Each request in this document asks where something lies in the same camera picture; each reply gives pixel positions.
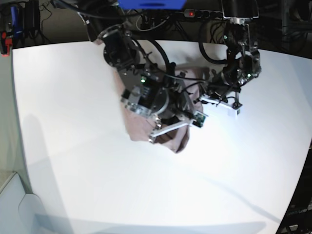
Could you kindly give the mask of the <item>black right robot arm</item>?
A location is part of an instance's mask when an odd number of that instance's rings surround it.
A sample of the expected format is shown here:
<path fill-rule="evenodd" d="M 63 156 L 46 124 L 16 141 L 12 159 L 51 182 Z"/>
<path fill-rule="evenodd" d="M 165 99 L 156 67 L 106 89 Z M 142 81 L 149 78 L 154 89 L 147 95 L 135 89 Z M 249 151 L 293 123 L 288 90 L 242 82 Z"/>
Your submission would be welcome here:
<path fill-rule="evenodd" d="M 204 125 L 206 115 L 191 100 L 191 89 L 204 80 L 177 74 L 175 63 L 153 39 L 149 42 L 160 53 L 164 67 L 151 60 L 130 27 L 131 18 L 143 15 L 143 10 L 127 13 L 117 0 L 59 0 L 57 4 L 78 13 L 90 41 L 104 45 L 104 60 L 117 74 L 131 140 L 186 143 L 190 128 Z"/>

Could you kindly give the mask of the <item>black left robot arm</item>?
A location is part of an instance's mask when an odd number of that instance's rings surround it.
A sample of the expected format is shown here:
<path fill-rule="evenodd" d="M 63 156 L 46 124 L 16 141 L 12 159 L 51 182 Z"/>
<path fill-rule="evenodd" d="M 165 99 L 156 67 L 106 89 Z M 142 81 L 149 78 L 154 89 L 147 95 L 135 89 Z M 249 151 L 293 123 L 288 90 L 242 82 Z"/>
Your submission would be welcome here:
<path fill-rule="evenodd" d="M 259 17 L 255 0 L 222 0 L 222 16 L 226 21 L 223 31 L 227 47 L 226 59 L 216 60 L 204 49 L 202 31 L 216 15 L 210 15 L 200 26 L 198 46 L 202 56 L 211 64 L 223 65 L 222 71 L 202 85 L 195 103 L 211 103 L 227 108 L 237 116 L 241 112 L 239 101 L 241 88 L 261 73 L 260 53 L 257 45 L 257 30 L 254 19 Z"/>

